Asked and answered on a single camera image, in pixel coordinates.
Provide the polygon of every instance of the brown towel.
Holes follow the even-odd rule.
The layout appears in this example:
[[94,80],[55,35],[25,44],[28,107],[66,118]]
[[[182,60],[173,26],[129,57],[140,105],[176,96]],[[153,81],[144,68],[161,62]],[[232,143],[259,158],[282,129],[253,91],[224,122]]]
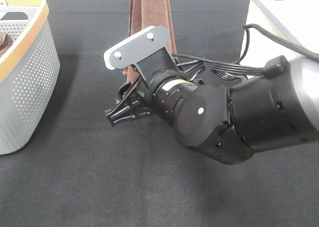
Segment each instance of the brown towel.
[[8,34],[0,32],[0,57],[9,49],[11,44],[8,42]]
[[[171,52],[176,52],[169,0],[131,0],[130,35],[151,25],[163,25],[170,30],[171,41],[167,47]],[[127,74],[130,83],[139,76],[132,67],[126,68],[123,74]]]

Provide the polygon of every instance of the black tabletop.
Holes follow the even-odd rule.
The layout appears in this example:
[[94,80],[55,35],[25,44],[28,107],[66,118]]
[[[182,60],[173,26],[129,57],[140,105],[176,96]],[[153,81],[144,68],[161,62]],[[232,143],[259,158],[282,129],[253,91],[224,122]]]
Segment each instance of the black tabletop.
[[[0,156],[0,227],[319,224],[318,144],[227,166],[179,146],[157,116],[111,127],[125,77],[103,52],[127,37],[129,0],[47,2],[60,73],[30,142]],[[171,0],[178,51],[237,59],[248,3]]]

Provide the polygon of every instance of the black cable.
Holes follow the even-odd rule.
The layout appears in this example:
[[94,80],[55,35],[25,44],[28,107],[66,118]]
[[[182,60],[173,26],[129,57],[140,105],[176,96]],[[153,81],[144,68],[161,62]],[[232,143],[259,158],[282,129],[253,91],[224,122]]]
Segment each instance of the black cable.
[[302,46],[296,45],[296,44],[289,42],[283,38],[280,38],[280,37],[272,34],[271,32],[265,30],[264,28],[262,28],[261,26],[259,26],[257,24],[248,24],[248,25],[244,25],[243,27],[246,31],[245,49],[243,51],[243,54],[239,57],[239,59],[237,59],[236,61],[234,61],[232,63],[213,61],[213,60],[209,60],[206,58],[201,58],[201,57],[196,57],[196,56],[191,56],[191,55],[186,55],[186,54],[180,54],[180,53],[172,53],[172,55],[178,56],[178,57],[184,57],[184,58],[188,58],[188,59],[193,59],[193,61],[178,64],[179,67],[197,64],[197,65],[191,67],[190,69],[188,69],[187,72],[191,72],[191,71],[197,69],[198,67],[200,67],[202,64],[201,62],[207,62],[207,63],[211,64],[212,72],[225,80],[233,80],[234,78],[236,78],[236,75],[261,76],[264,73],[263,68],[239,65],[239,63],[244,59],[244,57],[246,56],[246,54],[248,52],[248,48],[249,48],[249,44],[250,44],[249,29],[254,28],[257,31],[259,31],[262,35],[269,38],[270,40],[272,40],[272,41],[274,41],[274,42],[276,42],[276,43],[278,43],[286,48],[289,48],[293,51],[296,51],[296,52],[308,57],[309,59],[311,59],[313,61],[319,62],[319,54],[318,53],[312,52],[312,51],[310,51]]
[[198,64],[192,66],[191,68],[187,69],[187,70],[185,71],[185,73],[190,73],[190,72],[192,72],[192,71],[194,71],[194,70],[196,70],[196,69],[198,69],[199,67],[202,67],[202,66],[203,66],[203,63],[200,62],[200,63],[198,63]]
[[278,37],[274,34],[272,34],[271,32],[265,30],[264,28],[262,28],[261,26],[257,25],[257,24],[248,24],[248,25],[244,25],[243,26],[245,29],[250,29],[250,28],[254,28],[256,29],[258,32],[260,32],[262,35],[264,35],[265,37],[269,38],[270,40],[290,49],[293,50],[295,52],[298,52],[306,57],[308,57],[310,60],[319,62],[319,54],[312,52],[306,48],[304,48],[303,46],[299,46],[296,45],[290,41],[287,41],[281,37]]
[[184,63],[179,63],[177,66],[190,66],[199,63],[199,60],[194,60],[194,61],[189,61],[189,62],[184,62]]
[[245,45],[245,50],[243,52],[243,54],[241,55],[241,57],[232,62],[232,64],[239,64],[246,56],[247,52],[248,52],[248,48],[249,48],[249,43],[250,43],[250,31],[249,31],[249,28],[245,28],[245,31],[246,31],[246,45]]
[[201,73],[203,73],[205,71],[205,67],[202,66],[200,69],[198,69],[193,76],[190,78],[190,81],[195,80]]

